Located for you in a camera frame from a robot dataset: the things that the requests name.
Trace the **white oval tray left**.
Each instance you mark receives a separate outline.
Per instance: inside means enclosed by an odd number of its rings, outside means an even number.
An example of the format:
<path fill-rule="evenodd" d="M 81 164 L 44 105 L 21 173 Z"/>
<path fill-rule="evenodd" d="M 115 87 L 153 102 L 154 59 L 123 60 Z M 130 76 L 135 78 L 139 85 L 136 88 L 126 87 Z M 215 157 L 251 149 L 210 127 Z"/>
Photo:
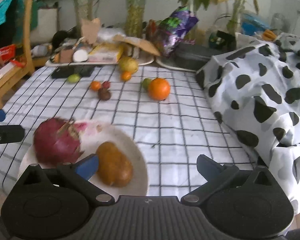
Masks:
<path fill-rule="evenodd" d="M 153 61 L 155 60 L 155 57 L 145 51 L 142 51 L 139 54 L 139 58 L 137 59 L 138 65 L 139 66 L 145 66 L 148 64 L 151 64 Z M 99 66 L 99 65 L 116 65 L 117 63 L 109 63 L 109 62 L 72 62 L 72 63 L 53 63 L 50 60 L 48 60 L 45 63 L 46 67 L 63 67 L 63 66 L 79 66 L 79 65 L 84 65 L 84 66 L 88 66 L 88 65 L 92 65 L 92 66 Z"/>

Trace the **red dragon fruit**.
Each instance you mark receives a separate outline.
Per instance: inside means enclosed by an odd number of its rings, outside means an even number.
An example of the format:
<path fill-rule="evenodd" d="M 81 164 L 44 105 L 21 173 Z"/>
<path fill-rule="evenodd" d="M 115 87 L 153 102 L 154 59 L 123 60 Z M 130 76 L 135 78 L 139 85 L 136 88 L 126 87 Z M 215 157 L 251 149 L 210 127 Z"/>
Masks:
<path fill-rule="evenodd" d="M 75 163 L 83 154 L 74 120 L 50 118 L 34 132 L 33 147 L 39 163 L 56 166 Z"/>

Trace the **green lime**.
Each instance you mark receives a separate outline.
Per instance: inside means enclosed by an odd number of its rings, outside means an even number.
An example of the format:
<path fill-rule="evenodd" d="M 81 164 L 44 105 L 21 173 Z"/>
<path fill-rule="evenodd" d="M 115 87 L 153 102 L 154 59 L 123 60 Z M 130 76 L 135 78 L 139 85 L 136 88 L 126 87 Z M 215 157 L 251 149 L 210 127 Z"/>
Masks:
<path fill-rule="evenodd" d="M 81 79 L 79 74 L 72 74 L 67 78 L 68 83 L 78 83 Z"/>
<path fill-rule="evenodd" d="M 150 78 L 145 78 L 145 79 L 143 80 L 143 82 L 142 82 L 142 87 L 143 87 L 143 89 L 144 89 L 145 91 L 148 90 L 148 87 L 149 87 L 151 81 L 152 81 L 152 79 L 150 79 Z"/>

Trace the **grey zip case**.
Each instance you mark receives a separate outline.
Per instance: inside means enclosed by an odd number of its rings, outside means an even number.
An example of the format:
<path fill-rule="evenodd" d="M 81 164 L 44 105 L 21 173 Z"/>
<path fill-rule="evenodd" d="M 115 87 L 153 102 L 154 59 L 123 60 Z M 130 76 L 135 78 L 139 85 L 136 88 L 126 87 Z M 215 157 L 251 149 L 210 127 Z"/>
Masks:
<path fill-rule="evenodd" d="M 197 44 L 180 43 L 173 53 L 173 61 L 178 68 L 197 71 L 207 64 L 211 57 L 222 53 L 220 50 Z"/>

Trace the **yellow medicine box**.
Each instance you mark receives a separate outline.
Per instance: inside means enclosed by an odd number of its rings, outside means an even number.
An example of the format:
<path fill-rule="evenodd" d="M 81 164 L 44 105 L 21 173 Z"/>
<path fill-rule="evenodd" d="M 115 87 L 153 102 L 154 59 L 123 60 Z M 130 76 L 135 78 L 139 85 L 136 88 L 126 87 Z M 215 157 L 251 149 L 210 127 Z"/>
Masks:
<path fill-rule="evenodd" d="M 88 62 L 117 63 L 123 54 L 123 46 L 114 43 L 98 44 L 89 54 Z"/>

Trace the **purple snack bag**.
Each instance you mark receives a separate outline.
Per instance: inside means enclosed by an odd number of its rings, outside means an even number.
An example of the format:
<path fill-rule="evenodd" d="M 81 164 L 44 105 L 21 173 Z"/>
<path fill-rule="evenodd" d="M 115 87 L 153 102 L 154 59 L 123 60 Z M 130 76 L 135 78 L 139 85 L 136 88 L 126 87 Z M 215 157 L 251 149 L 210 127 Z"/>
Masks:
<path fill-rule="evenodd" d="M 169 57 L 198 21 L 188 6 L 178 7 L 168 18 L 160 22 L 151 42 L 161 56 Z"/>

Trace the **crumpled brown paper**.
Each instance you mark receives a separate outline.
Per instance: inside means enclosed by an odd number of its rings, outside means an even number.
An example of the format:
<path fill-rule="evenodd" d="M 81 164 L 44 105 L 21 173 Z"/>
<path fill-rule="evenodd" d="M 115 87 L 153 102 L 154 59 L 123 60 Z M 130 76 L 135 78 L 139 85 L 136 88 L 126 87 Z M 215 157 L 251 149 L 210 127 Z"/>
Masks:
<path fill-rule="evenodd" d="M 81 19 L 81 34 L 88 44 L 94 44 L 97 41 L 98 32 L 101 29 L 99 18 L 93 20 Z"/>

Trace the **glass vase left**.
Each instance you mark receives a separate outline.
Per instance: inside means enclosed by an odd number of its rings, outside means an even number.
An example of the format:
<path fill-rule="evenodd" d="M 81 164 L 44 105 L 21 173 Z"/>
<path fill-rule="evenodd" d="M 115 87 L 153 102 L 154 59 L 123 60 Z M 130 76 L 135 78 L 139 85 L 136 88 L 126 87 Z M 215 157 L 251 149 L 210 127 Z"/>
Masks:
<path fill-rule="evenodd" d="M 93 1 L 94 0 L 74 0 L 76 15 L 76 30 L 81 34 L 81 19 L 93 19 Z"/>

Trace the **glass vase middle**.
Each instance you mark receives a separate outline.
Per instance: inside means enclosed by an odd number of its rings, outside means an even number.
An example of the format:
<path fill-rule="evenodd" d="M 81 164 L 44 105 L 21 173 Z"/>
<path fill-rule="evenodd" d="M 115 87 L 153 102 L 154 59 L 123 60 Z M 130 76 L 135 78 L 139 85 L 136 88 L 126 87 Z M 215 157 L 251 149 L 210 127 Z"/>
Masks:
<path fill-rule="evenodd" d="M 125 33 L 127 36 L 142 37 L 145 4 L 146 0 L 126 0 L 127 17 Z"/>

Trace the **white cylinder jar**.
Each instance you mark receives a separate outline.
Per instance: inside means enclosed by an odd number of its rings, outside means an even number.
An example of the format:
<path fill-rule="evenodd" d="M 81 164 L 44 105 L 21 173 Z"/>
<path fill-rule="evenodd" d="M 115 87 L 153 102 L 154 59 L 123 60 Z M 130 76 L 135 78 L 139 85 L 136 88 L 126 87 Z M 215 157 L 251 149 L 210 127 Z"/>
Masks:
<path fill-rule="evenodd" d="M 79 62 L 86 62 L 88 60 L 88 52 L 85 49 L 76 50 L 73 53 L 72 61 L 79 63 Z"/>

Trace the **small red fruit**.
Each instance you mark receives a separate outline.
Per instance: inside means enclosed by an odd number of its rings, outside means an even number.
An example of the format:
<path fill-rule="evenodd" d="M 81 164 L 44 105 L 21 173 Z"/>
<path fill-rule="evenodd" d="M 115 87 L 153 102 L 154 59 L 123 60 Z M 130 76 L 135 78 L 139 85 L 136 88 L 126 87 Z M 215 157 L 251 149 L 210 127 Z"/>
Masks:
<path fill-rule="evenodd" d="M 104 89 L 109 89 L 110 88 L 111 83 L 109 81 L 104 81 L 102 83 L 102 88 Z"/>

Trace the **brown padded envelope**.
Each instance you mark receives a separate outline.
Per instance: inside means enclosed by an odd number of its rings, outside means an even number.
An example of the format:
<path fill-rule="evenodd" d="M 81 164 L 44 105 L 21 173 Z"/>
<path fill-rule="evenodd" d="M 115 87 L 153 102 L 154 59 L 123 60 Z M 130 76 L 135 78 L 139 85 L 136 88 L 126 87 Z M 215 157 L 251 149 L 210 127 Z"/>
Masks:
<path fill-rule="evenodd" d="M 130 36 L 122 36 L 122 35 L 115 35 L 113 37 L 113 41 L 117 42 L 125 42 L 131 44 L 135 47 L 142 49 L 143 51 L 152 54 L 154 56 L 160 56 L 160 51 L 156 48 L 156 46 L 148 41 L 137 37 L 130 37 Z"/>

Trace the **small tangerine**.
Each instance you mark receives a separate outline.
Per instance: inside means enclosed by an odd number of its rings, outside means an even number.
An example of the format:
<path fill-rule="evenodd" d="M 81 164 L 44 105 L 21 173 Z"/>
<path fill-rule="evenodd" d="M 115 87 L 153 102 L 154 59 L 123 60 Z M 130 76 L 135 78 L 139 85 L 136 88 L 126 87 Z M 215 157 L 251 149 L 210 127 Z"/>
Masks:
<path fill-rule="evenodd" d="M 124 71 L 121 73 L 120 78 L 123 82 L 127 82 L 132 78 L 132 74 L 131 74 L 131 72 Z"/>
<path fill-rule="evenodd" d="M 99 81 L 92 81 L 90 84 L 90 89 L 93 91 L 98 91 L 102 87 L 102 83 Z"/>

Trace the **white oval tray right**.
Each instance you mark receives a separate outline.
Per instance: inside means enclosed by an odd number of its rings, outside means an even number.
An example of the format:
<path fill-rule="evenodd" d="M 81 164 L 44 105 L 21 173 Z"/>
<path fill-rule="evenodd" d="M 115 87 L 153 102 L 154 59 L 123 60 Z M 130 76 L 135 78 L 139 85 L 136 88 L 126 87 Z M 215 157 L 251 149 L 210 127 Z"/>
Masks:
<path fill-rule="evenodd" d="M 177 71 L 184 71 L 184 72 L 197 72 L 200 69 L 195 65 L 189 66 L 178 66 L 174 59 L 167 59 L 165 57 L 156 57 L 155 62 L 162 68 L 170 69 L 170 70 L 177 70 Z"/>

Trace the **dark passion fruit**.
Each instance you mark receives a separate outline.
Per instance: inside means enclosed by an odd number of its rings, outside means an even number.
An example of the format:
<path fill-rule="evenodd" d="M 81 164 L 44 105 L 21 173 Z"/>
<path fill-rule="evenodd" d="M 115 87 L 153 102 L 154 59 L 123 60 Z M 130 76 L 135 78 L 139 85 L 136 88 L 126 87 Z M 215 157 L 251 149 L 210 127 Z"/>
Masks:
<path fill-rule="evenodd" d="M 108 101 L 111 98 L 111 92 L 110 92 L 110 90 L 108 90 L 106 88 L 100 88 L 98 90 L 98 98 L 101 101 Z"/>

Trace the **cow print cloth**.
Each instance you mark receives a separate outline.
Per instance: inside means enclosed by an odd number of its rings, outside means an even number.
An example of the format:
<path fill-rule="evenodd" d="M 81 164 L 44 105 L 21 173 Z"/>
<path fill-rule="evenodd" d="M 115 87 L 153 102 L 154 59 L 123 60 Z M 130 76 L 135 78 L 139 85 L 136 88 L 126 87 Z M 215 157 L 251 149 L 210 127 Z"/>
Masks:
<path fill-rule="evenodd" d="M 300 37 L 213 56 L 196 81 L 218 122 L 263 160 L 300 213 Z"/>

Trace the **glass vase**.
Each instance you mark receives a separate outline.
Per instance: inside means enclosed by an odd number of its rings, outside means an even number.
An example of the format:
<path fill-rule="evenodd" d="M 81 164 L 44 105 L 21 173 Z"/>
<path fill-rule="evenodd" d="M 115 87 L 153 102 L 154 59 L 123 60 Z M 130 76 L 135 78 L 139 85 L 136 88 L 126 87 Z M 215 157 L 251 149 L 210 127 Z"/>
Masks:
<path fill-rule="evenodd" d="M 127 17 L 125 33 L 127 36 L 142 37 L 145 4 L 146 0 L 126 0 Z"/>
<path fill-rule="evenodd" d="M 76 30 L 81 34 L 81 19 L 93 19 L 93 1 L 94 0 L 74 0 L 76 15 Z"/>

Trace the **brown mango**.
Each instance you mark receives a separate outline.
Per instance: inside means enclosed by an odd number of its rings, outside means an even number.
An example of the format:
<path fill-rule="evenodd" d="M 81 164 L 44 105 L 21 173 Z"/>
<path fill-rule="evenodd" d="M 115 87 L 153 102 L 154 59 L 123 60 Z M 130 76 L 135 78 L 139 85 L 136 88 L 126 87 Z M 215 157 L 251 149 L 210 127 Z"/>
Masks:
<path fill-rule="evenodd" d="M 108 186 L 125 187 L 133 177 L 133 165 L 117 146 L 106 141 L 96 150 L 98 156 L 97 174 Z"/>

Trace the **large orange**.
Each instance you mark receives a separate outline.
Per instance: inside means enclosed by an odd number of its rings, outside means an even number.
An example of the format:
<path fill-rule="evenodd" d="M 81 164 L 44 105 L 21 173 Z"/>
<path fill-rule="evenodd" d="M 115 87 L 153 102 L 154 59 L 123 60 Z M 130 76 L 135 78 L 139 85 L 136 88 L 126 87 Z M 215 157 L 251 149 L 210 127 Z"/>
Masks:
<path fill-rule="evenodd" d="M 168 98 L 171 91 L 169 82 L 166 79 L 153 79 L 148 85 L 148 95 L 151 99 L 162 101 Z"/>

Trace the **white floral plate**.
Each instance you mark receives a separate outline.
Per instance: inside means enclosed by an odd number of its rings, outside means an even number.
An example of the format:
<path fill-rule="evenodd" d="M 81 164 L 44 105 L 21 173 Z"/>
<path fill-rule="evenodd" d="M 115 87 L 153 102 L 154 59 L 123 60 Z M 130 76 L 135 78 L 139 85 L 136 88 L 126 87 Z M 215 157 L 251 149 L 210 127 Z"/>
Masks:
<path fill-rule="evenodd" d="M 130 196 L 144 196 L 148 190 L 148 172 L 146 163 L 142 153 L 136 144 L 127 136 L 124 132 L 114 127 L 111 124 L 96 121 L 96 120 L 84 120 L 74 121 L 75 126 L 79 131 L 79 137 L 81 141 L 81 149 L 83 154 L 77 159 L 77 162 L 85 157 L 96 154 L 97 148 L 106 141 L 113 142 L 117 148 L 126 155 L 133 165 L 133 177 L 129 184 L 125 187 L 108 186 L 102 182 L 98 174 L 95 173 L 89 182 L 102 189 L 106 193 L 110 194 L 116 200 L 121 195 Z M 54 184 L 61 187 L 72 188 L 58 173 L 57 166 L 51 166 L 39 163 L 36 158 L 34 147 L 27 151 L 21 166 L 19 168 L 19 174 L 27 174 L 27 179 L 30 182 L 34 182 L 34 178 L 38 175 L 38 171 L 42 170 L 46 173 L 46 176 Z"/>

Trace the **white oval tray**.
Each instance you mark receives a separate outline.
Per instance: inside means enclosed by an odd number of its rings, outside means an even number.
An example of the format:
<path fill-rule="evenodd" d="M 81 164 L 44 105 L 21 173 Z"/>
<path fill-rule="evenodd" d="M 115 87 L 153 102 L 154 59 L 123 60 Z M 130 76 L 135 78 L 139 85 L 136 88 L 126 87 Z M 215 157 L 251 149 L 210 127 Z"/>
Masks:
<path fill-rule="evenodd" d="M 142 51 L 139 54 L 139 58 L 137 59 L 138 65 L 139 66 L 145 66 L 148 64 L 151 64 L 153 61 L 155 60 L 155 57 L 145 51 Z M 53 63 L 50 60 L 48 60 L 45 63 L 46 67 L 63 67 L 63 66 L 79 66 L 79 65 L 84 65 L 84 66 L 88 66 L 88 65 L 92 65 L 92 66 L 99 66 L 99 65 L 116 65 L 117 63 L 109 63 L 109 62 L 72 62 L 72 63 Z"/>
<path fill-rule="evenodd" d="M 184 72 L 197 72 L 200 69 L 195 65 L 189 66 L 178 66 L 174 59 L 167 59 L 165 57 L 156 57 L 155 62 L 162 68 L 170 69 L 170 70 L 177 70 L 177 71 L 184 71 Z"/>

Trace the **checkered tablecloth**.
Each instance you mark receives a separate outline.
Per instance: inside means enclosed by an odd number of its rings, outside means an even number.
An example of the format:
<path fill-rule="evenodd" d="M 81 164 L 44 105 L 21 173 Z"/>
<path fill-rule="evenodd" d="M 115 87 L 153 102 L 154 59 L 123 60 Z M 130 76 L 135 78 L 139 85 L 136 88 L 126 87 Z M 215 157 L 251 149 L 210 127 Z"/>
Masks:
<path fill-rule="evenodd" d="M 221 164 L 250 170 L 255 161 L 218 123 L 192 73 L 155 66 L 140 67 L 122 82 L 114 66 L 97 67 L 78 83 L 52 79 L 53 68 L 37 70 L 4 106 L 7 125 L 21 125 L 25 138 L 0 145 L 0 191 L 9 193 L 17 181 L 21 160 L 38 125 L 48 118 L 96 119 L 128 134 L 143 153 L 149 170 L 149 192 L 183 196 L 204 183 L 196 160 L 205 154 Z M 166 79 L 167 99 L 153 100 L 142 87 L 145 78 Z M 109 81 L 111 98 L 101 101 L 92 81 Z"/>

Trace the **yellow green pear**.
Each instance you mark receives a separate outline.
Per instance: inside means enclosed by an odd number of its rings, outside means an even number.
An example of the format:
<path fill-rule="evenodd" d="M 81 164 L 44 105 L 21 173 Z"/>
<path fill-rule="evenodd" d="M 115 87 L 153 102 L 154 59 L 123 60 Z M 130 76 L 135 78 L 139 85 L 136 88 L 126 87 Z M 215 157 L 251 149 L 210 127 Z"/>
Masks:
<path fill-rule="evenodd" d="M 130 72 L 131 74 L 136 73 L 139 69 L 138 61 L 128 56 L 122 57 L 118 65 L 121 72 Z"/>

